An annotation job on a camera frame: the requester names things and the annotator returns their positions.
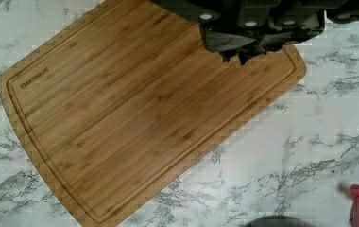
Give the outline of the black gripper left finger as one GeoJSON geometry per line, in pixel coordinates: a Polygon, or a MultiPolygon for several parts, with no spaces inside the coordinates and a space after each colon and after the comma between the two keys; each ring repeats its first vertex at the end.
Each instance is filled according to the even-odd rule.
{"type": "Polygon", "coordinates": [[[248,61],[260,54],[256,45],[258,34],[254,30],[243,30],[219,26],[199,26],[201,39],[206,50],[218,53],[222,61],[237,57],[239,61],[248,61]]]}

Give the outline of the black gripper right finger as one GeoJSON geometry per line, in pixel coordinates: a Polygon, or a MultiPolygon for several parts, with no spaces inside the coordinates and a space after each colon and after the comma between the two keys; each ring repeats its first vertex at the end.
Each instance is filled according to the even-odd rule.
{"type": "Polygon", "coordinates": [[[250,59],[268,52],[281,50],[285,45],[299,44],[320,35],[323,29],[296,29],[284,33],[264,34],[251,44],[244,45],[237,50],[237,56],[242,65],[250,59]]]}

